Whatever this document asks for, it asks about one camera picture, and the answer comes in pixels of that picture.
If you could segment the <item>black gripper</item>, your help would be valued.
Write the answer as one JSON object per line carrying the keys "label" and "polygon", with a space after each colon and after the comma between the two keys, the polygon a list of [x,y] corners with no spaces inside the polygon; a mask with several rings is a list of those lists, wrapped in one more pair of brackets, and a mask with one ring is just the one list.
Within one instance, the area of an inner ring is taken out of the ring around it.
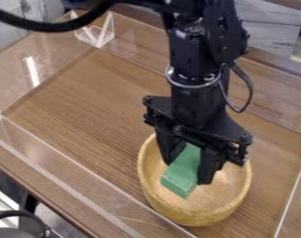
{"label": "black gripper", "polygon": [[253,82],[237,64],[223,65],[205,78],[186,79],[166,69],[171,95],[146,96],[145,122],[154,127],[159,152],[170,165],[187,144],[201,149],[198,184],[209,185],[223,164],[243,165],[253,136],[231,119],[227,110],[242,113],[227,96],[230,74],[235,73],[249,88]]}

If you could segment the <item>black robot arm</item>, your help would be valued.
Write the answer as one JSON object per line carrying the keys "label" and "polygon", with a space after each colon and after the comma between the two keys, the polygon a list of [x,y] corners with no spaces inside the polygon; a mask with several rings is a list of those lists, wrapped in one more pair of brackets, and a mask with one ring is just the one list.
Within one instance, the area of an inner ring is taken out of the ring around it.
{"label": "black robot arm", "polygon": [[118,0],[161,15],[169,37],[166,80],[170,95],[146,96],[145,122],[154,127],[163,161],[171,165],[189,144],[199,148],[197,182],[207,185],[226,163],[245,165],[253,135],[229,111],[245,112],[229,99],[230,74],[253,90],[237,65],[247,53],[249,32],[234,0]]}

